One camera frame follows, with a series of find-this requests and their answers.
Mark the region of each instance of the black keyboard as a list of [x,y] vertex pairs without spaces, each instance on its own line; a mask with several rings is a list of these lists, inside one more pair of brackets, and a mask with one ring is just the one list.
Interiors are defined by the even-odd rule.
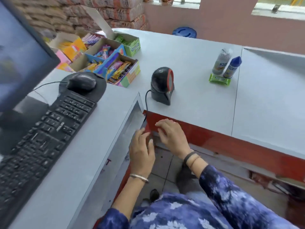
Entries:
[[12,148],[13,155],[2,159],[0,229],[10,225],[95,107],[75,92],[64,92]]

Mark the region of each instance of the blue shirt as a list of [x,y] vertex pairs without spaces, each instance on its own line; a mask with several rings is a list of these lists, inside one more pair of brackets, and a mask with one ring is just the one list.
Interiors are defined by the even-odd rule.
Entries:
[[97,229],[298,229],[208,165],[199,178],[200,186],[214,205],[165,193],[128,221],[109,209]]

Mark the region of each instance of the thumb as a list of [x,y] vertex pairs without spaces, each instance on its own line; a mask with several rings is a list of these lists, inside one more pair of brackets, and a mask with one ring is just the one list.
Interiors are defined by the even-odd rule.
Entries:
[[159,137],[161,139],[161,142],[164,144],[167,144],[167,136],[164,134],[164,132],[162,131],[162,129],[158,129],[159,132]]
[[153,146],[153,140],[150,139],[148,142],[148,156],[155,156],[155,147]]

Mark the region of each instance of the plastic bottle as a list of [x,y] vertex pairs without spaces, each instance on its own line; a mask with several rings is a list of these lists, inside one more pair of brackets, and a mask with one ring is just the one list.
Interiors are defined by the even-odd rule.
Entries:
[[242,64],[242,58],[240,56],[233,58],[228,66],[227,70],[224,72],[224,77],[231,79],[237,68]]
[[212,72],[215,74],[215,75],[221,75],[225,69],[225,67],[227,66],[231,56],[233,54],[233,51],[231,49],[227,49],[227,48],[224,48],[221,50],[216,62],[215,62],[215,65],[212,69]]

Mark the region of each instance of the packaged goods stack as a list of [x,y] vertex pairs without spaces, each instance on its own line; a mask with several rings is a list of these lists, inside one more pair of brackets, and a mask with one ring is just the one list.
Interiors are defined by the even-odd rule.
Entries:
[[76,30],[98,31],[100,28],[89,17],[81,5],[95,8],[112,28],[149,30],[144,14],[143,0],[58,0],[65,5],[64,13],[69,16]]
[[42,35],[46,32],[75,33],[73,23],[57,0],[11,0],[30,24]]

